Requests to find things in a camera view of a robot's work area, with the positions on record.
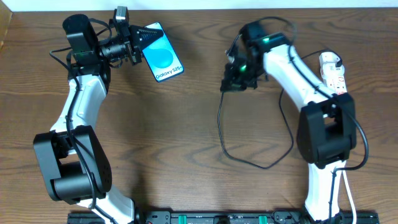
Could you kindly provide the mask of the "blue screen Galaxy smartphone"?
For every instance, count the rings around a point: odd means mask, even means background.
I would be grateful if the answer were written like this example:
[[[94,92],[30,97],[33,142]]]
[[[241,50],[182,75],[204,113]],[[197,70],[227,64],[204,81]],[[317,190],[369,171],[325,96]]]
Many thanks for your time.
[[[164,82],[182,74],[185,69],[178,55],[174,51],[163,27],[159,22],[149,24],[146,28],[160,29],[164,34],[161,38],[143,50],[147,64],[156,82]]]

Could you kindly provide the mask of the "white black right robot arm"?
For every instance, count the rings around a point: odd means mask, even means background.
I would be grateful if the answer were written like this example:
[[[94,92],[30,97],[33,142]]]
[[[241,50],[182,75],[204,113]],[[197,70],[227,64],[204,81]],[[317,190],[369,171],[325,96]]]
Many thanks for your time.
[[[297,146],[308,162],[309,186],[305,209],[315,222],[332,220],[340,211],[336,202],[340,175],[356,147],[354,99],[328,88],[297,55],[293,41],[282,33],[266,34],[258,21],[246,24],[237,36],[247,50],[231,45],[226,54],[220,91],[257,88],[260,75],[270,75],[299,110]]]

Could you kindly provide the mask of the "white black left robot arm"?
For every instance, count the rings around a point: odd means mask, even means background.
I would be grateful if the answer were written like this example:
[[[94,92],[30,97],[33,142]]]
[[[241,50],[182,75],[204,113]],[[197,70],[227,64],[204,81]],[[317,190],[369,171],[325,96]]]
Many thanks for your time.
[[[52,200],[86,207],[105,223],[145,223],[134,201],[113,185],[95,124],[109,91],[111,69],[126,60],[139,63],[144,49],[164,32],[131,25],[124,14],[104,25],[109,35],[99,40],[94,22],[75,14],[62,24],[69,42],[62,62],[68,72],[69,94],[50,131],[34,138],[35,155]]]

